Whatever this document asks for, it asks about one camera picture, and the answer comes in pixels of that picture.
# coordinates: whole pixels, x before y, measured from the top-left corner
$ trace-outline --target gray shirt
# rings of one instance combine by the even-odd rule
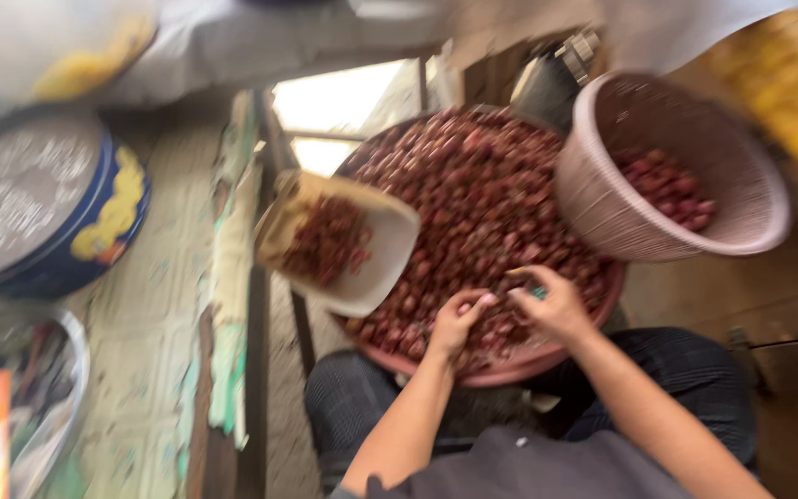
[[[433,461],[385,491],[368,481],[369,499],[692,499],[657,462],[614,432],[581,442],[506,427],[482,433],[470,452]],[[338,489],[332,499],[357,499]]]

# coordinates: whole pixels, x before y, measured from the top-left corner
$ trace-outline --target metal bowl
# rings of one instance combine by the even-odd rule
[[[54,381],[47,386],[40,384],[45,391],[39,390],[37,385],[37,392],[34,393],[33,383],[41,383],[42,380],[33,378],[39,370],[32,372],[33,369],[28,366],[44,367],[44,360],[38,358],[43,357],[47,351],[42,350],[40,353],[37,350],[38,361],[33,361],[33,364],[27,362],[24,365],[21,361],[15,366],[15,360],[22,359],[25,354],[32,358],[33,354],[30,351],[34,346],[41,349],[44,347],[39,344],[51,345],[38,340],[42,336],[39,328],[47,328],[44,337],[53,337],[52,342],[62,340],[62,346],[57,349],[57,345],[52,345],[51,351],[54,354],[46,358],[51,359],[52,368],[49,371],[42,371],[49,380]],[[30,410],[31,414],[38,418],[39,423],[26,445],[19,451],[17,458],[12,460],[9,473],[10,497],[28,498],[38,491],[54,466],[69,455],[82,429],[85,416],[83,403],[91,373],[91,357],[85,340],[85,328],[72,312],[54,304],[28,301],[2,302],[0,303],[0,368],[11,369],[12,378],[16,377],[17,372],[26,375],[30,371],[28,388],[24,390],[23,383],[20,383],[16,391],[12,390],[12,402],[20,397],[21,390],[24,390],[24,396],[28,392],[34,393],[31,395],[34,404],[39,403],[50,409],[38,414]],[[63,393],[66,389],[69,391],[64,398],[52,400],[59,390]],[[28,409],[24,407],[21,409],[26,414]],[[14,403],[9,416],[10,421],[15,419]],[[12,448],[16,437],[12,435]]]
[[[476,108],[472,108],[472,111],[475,113],[484,114],[499,109],[500,108],[495,108],[493,106],[478,106]],[[396,124],[395,126],[383,130],[381,133],[375,135],[369,139],[369,141],[378,140],[383,136],[386,136],[386,134],[393,129],[399,130],[401,133],[405,133],[405,131],[411,128],[411,126],[416,122],[426,121],[433,115],[435,115],[435,113],[429,113]],[[564,134],[548,126],[546,123],[540,122],[528,116],[516,115],[516,117],[534,127],[549,130],[553,133],[556,133],[560,137],[564,137]],[[349,175],[350,172],[348,163],[351,157],[352,155],[349,156],[344,163],[338,167],[335,175]],[[623,282],[626,272],[627,264],[626,262],[622,261],[615,261],[615,263],[608,268],[608,291],[605,294],[605,299],[603,299],[602,304],[591,315],[593,323],[598,328],[605,324],[605,322],[608,320],[608,317],[615,309],[615,305],[618,303],[618,300],[621,297],[621,290],[623,289]],[[350,340],[353,341],[356,347],[366,357],[373,360],[383,368],[389,369],[393,372],[403,373],[408,376],[414,374],[414,371],[417,369],[417,363],[415,361],[397,353],[385,353],[376,346],[360,341],[355,335],[350,334],[346,330],[347,318],[341,317],[337,314],[332,314],[332,316],[344,329]],[[516,350],[514,357],[511,359],[505,362],[490,365],[489,367],[478,371],[461,373],[458,382],[461,386],[467,387],[499,386],[502,384],[515,383],[516,381],[527,379],[536,374],[542,373],[547,369],[556,366],[562,360],[567,358],[568,352],[555,342],[547,342],[540,346],[522,345]]]

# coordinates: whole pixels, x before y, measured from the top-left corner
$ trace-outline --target knee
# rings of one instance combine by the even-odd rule
[[[359,353],[352,350],[338,350],[329,353],[313,366],[305,391],[309,391],[311,387],[339,383],[343,373],[351,372],[353,365],[359,361],[360,357]]]
[[[738,368],[723,346],[688,329],[632,329],[619,333],[615,342],[637,362],[652,360],[667,367],[718,372]]]
[[[327,393],[339,390],[365,363],[367,360],[352,350],[339,350],[321,358],[309,373],[303,391],[304,403],[309,408]]]

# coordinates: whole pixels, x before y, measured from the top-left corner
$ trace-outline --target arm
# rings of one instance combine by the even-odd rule
[[[476,304],[470,307],[467,302],[474,300]],[[467,332],[495,300],[488,289],[469,289],[446,302],[436,315],[424,359],[365,438],[341,487],[365,497],[365,484],[371,475],[381,477],[383,486],[391,488],[427,467]]]
[[[549,290],[511,296],[539,330],[571,353],[618,430],[699,499],[770,498],[694,415],[663,391],[590,321],[574,285],[547,267],[528,267]]]

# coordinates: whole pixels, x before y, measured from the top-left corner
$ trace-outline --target finger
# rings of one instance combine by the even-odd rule
[[[460,318],[460,323],[464,324],[467,327],[476,324],[476,321],[479,321],[479,316],[482,315],[482,311],[486,308],[497,303],[497,297],[492,295],[491,293],[486,293],[479,297],[476,300],[476,303],[470,308],[470,312],[464,314],[463,317]]]
[[[556,274],[550,267],[545,266],[529,266],[529,267],[520,267],[514,268],[513,270],[508,270],[506,273],[512,274],[521,274],[521,273],[528,273],[535,277],[535,279],[539,280],[541,284],[543,284],[547,289],[552,289],[553,286],[559,284],[560,282],[564,281],[565,278],[559,274]]]
[[[474,302],[488,292],[488,289],[463,289],[455,293],[453,297],[449,298],[449,301],[445,302],[443,307],[447,306],[451,312],[458,312],[460,305]]]
[[[531,293],[522,288],[514,288],[507,291],[510,300],[516,303],[516,306],[526,312],[528,316],[532,316],[538,310],[538,306],[542,303],[537,297],[533,297]]]

